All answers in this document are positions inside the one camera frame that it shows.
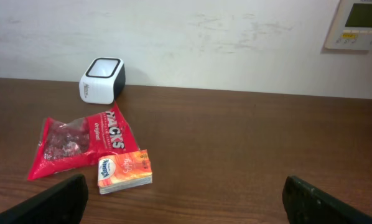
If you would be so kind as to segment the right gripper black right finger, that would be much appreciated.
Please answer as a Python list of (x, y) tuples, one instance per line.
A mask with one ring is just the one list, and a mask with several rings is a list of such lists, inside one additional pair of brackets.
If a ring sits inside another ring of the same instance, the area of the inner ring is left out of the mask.
[(282, 202), (290, 224), (372, 224), (372, 217), (314, 185), (288, 176)]

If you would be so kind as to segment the orange tissue pack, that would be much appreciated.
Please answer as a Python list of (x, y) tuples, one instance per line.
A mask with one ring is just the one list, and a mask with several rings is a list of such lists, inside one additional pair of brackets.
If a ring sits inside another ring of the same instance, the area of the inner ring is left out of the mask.
[(152, 183), (152, 167), (147, 150), (104, 156), (98, 162), (101, 195)]

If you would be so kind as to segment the red Hacks candy bag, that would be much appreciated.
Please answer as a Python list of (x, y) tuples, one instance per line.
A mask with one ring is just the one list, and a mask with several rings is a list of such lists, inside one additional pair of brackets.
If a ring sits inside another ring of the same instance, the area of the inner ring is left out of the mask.
[(116, 103), (107, 111), (70, 123), (48, 117), (27, 179), (93, 166), (103, 156), (138, 150), (131, 127)]

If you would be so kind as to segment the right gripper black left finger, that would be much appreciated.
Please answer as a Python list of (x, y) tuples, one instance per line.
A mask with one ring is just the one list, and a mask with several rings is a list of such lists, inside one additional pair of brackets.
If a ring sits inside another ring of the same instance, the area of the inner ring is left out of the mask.
[(85, 176), (77, 174), (0, 213), (0, 224), (79, 224), (87, 201)]

